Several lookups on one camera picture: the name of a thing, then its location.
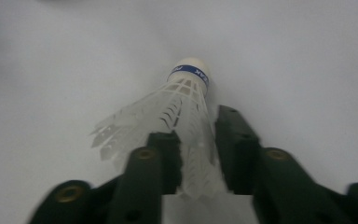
white background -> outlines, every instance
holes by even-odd
[[[93,125],[164,83],[182,58],[207,96],[319,183],[358,182],[358,1],[0,0],[0,223],[24,223],[68,179],[115,176]],[[165,223],[256,223],[247,197],[166,200]]]

brass screw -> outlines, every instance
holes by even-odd
[[[149,160],[155,156],[155,152],[150,149],[143,149],[137,153],[138,159]]]
[[[55,199],[59,203],[69,203],[76,200],[83,194],[83,189],[77,185],[69,186],[64,189],[60,189],[55,195]]]
[[[269,150],[269,151],[267,151],[267,155],[276,161],[289,160],[289,155],[286,152],[279,150],[279,149]]]

shuttlecock cork base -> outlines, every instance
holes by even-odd
[[[198,198],[224,190],[204,100],[209,73],[201,60],[183,59],[166,84],[97,124],[92,146],[122,172],[130,152],[143,147],[150,133],[176,131],[184,162],[179,193]]]

badminton shuttlecock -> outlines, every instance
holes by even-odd
[[[208,76],[209,70],[201,60],[183,59],[165,85],[98,123],[92,146],[99,147],[102,159],[112,159],[122,172],[130,152],[143,147],[150,133],[176,131],[184,163],[180,191],[198,198],[223,190],[204,100]]]

blue band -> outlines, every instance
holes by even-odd
[[[189,72],[192,73],[194,75],[196,75],[197,77],[199,77],[200,79],[202,79],[202,81],[205,83],[206,88],[209,87],[209,78],[205,75],[205,73],[203,73],[199,68],[191,66],[191,65],[179,65],[176,66],[175,68],[173,68],[171,75],[175,72]]]

